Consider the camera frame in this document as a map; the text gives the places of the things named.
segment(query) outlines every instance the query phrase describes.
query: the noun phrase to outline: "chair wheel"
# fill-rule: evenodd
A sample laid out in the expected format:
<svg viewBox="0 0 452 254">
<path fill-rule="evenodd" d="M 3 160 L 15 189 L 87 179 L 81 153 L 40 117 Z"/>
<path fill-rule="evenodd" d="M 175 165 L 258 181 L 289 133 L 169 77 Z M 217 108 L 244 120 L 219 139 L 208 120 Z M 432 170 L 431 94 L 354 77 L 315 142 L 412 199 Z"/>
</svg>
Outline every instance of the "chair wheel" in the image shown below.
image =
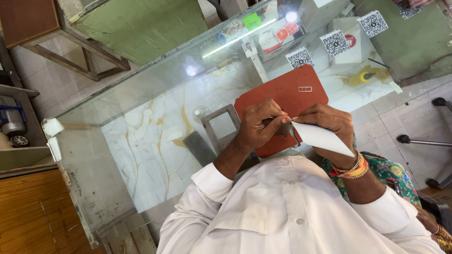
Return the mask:
<svg viewBox="0 0 452 254">
<path fill-rule="evenodd" d="M 425 183 L 426 183 L 427 186 L 429 186 L 430 188 L 439 189 L 439 183 L 438 183 L 438 181 L 435 180 L 435 179 L 427 178 L 427 180 L 425 180 Z"/>
<path fill-rule="evenodd" d="M 408 137 L 408 135 L 402 134 L 402 135 L 397 136 L 397 141 L 402 144 L 409 144 L 410 137 Z"/>
<path fill-rule="evenodd" d="M 432 100 L 432 103 L 434 106 L 446 106 L 446 100 L 441 97 Z"/>
</svg>

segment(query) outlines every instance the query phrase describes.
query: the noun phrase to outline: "white shirt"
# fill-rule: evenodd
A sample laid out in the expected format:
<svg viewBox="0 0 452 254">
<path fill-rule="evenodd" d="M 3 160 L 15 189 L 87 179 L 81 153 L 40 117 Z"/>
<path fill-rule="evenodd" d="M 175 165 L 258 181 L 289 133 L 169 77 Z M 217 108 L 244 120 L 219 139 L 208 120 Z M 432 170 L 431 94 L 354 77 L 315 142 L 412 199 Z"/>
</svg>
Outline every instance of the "white shirt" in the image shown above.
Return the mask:
<svg viewBox="0 0 452 254">
<path fill-rule="evenodd" d="M 350 206 L 302 156 L 258 164 L 234 186 L 213 164 L 192 180 L 160 230 L 158 254 L 444 253 L 392 189 Z"/>
</svg>

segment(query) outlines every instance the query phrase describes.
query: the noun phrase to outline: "small plastic bottle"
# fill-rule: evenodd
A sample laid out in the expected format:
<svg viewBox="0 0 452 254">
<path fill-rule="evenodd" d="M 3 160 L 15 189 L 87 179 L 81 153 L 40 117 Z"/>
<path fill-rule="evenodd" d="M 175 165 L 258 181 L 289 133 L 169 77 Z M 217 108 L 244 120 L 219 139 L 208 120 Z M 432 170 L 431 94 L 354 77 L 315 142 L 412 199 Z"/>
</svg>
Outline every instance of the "small plastic bottle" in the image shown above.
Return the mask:
<svg viewBox="0 0 452 254">
<path fill-rule="evenodd" d="M 201 118 L 210 114 L 210 110 L 205 106 L 198 106 L 193 110 L 193 120 L 201 124 Z"/>
</svg>

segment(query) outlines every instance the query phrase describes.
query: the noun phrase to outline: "green wall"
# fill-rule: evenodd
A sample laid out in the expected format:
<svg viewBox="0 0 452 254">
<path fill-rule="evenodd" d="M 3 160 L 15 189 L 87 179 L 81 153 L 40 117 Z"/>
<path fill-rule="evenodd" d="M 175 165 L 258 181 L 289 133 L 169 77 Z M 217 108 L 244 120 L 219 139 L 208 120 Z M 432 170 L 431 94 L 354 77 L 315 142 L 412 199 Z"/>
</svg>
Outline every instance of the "green wall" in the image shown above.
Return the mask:
<svg viewBox="0 0 452 254">
<path fill-rule="evenodd" d="M 138 66 L 207 31 L 197 0 L 109 0 L 72 26 Z"/>
</svg>

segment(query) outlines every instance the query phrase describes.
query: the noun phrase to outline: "white tiled floor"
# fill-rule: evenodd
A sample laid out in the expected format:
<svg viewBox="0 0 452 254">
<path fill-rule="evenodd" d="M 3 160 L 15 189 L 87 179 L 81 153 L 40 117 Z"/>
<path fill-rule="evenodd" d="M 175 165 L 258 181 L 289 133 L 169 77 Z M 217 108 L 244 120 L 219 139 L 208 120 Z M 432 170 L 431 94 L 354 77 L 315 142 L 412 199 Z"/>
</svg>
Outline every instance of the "white tiled floor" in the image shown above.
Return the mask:
<svg viewBox="0 0 452 254">
<path fill-rule="evenodd" d="M 211 3 L 207 2 L 207 0 L 198 0 L 198 3 L 209 29 L 221 23 L 220 18 L 218 18 L 217 10 Z"/>
<path fill-rule="evenodd" d="M 57 37 L 40 45 L 86 68 L 81 47 L 70 40 Z M 83 98 L 138 69 L 138 66 L 130 63 L 130 71 L 123 71 L 94 82 L 22 47 L 13 48 L 10 54 L 24 87 L 40 93 L 32 100 L 39 121 L 59 114 Z M 96 72 L 113 67 L 112 63 L 94 56 Z"/>
<path fill-rule="evenodd" d="M 452 100 L 452 79 L 448 76 L 432 82 L 435 82 L 432 83 L 435 89 L 406 104 L 400 103 L 397 108 L 380 116 L 377 108 L 384 110 L 390 100 L 403 99 L 388 96 L 352 112 L 358 150 L 372 152 L 402 164 L 411 172 L 416 189 L 427 187 L 427 178 L 441 182 L 452 174 L 451 148 L 401 144 L 396 140 L 400 134 L 406 134 L 411 139 L 452 142 L 452 112 L 431 103 L 437 97 Z M 419 95 L 413 93 L 421 93 L 422 85 L 406 88 L 404 96 L 410 96 L 410 92 L 411 96 Z"/>
</svg>

